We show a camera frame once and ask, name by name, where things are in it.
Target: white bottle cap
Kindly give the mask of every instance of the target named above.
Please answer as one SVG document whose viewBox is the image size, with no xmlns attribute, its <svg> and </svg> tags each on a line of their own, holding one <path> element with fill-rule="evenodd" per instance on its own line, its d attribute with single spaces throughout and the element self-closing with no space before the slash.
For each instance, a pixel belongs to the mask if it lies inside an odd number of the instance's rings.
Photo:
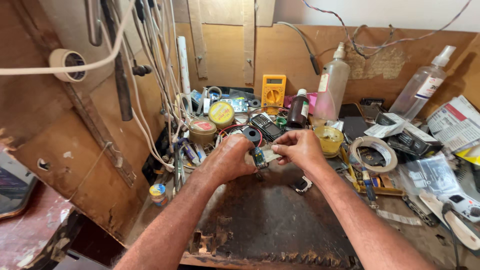
<svg viewBox="0 0 480 270">
<path fill-rule="evenodd" d="M 450 60 L 450 55 L 452 55 L 453 51 L 456 49 L 454 46 L 445 46 L 444 50 L 432 61 L 432 64 L 444 67 L 447 65 L 448 61 Z"/>
<path fill-rule="evenodd" d="M 345 59 L 345 44 L 343 42 L 340 42 L 340 44 L 338 45 L 338 48 L 333 54 L 333 58 Z"/>
<path fill-rule="evenodd" d="M 297 93 L 297 96 L 304 96 L 306 97 L 307 96 L 307 90 L 305 89 L 300 89 Z"/>
</svg>

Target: screwdriver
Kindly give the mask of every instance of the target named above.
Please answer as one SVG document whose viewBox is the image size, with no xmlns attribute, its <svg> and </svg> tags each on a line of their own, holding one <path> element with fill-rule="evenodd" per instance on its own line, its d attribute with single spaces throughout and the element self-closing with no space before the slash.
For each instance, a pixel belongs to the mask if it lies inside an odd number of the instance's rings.
<svg viewBox="0 0 480 270">
<path fill-rule="evenodd" d="M 365 184 L 365 189 L 367 190 L 368 200 L 370 201 L 370 208 L 377 209 L 378 208 L 378 204 L 376 202 L 377 195 L 375 195 L 375 191 L 373 190 L 373 182 L 372 182 L 372 179 L 370 178 L 370 175 L 368 174 L 367 168 L 363 165 L 363 160 L 361 159 L 360 151 L 358 148 L 357 148 L 357 154 L 359 156 L 359 160 L 361 164 L 362 180 Z"/>
</svg>

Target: white wall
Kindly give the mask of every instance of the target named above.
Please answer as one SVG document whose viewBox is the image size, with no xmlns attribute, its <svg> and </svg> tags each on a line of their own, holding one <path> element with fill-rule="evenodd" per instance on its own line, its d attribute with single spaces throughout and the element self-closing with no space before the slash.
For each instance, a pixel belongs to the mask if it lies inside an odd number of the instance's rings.
<svg viewBox="0 0 480 270">
<path fill-rule="evenodd" d="M 306 0 L 337 13 L 346 26 L 439 29 L 457 15 L 467 0 Z M 276 0 L 274 23 L 342 25 L 333 14 L 308 8 L 301 0 Z M 446 30 L 480 32 L 480 0 L 473 0 Z"/>
</svg>

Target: hand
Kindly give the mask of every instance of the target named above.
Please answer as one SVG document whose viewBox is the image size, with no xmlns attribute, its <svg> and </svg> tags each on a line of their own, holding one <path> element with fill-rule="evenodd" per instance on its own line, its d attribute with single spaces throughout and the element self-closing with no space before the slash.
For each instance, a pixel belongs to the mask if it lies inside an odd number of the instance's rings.
<svg viewBox="0 0 480 270">
<path fill-rule="evenodd" d="M 245 163 L 245 154 L 255 146 L 243 134 L 233 134 L 223 140 L 220 145 L 203 161 L 195 171 L 211 175 L 209 179 L 215 188 L 237 177 L 256 173 L 258 169 Z"/>
<path fill-rule="evenodd" d="M 289 131 L 277 138 L 274 144 L 272 150 L 282 155 L 278 158 L 279 165 L 293 162 L 305 172 L 311 166 L 326 163 L 320 140 L 312 130 Z"/>
</svg>

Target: brown glass bottle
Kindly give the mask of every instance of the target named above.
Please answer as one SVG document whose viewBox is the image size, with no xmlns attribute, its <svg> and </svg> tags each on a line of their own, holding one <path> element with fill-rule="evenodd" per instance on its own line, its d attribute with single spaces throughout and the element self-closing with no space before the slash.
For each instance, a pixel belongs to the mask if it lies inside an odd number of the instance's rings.
<svg viewBox="0 0 480 270">
<path fill-rule="evenodd" d="M 307 90 L 300 89 L 290 105 L 287 127 L 304 128 L 307 123 L 308 107 Z"/>
</svg>

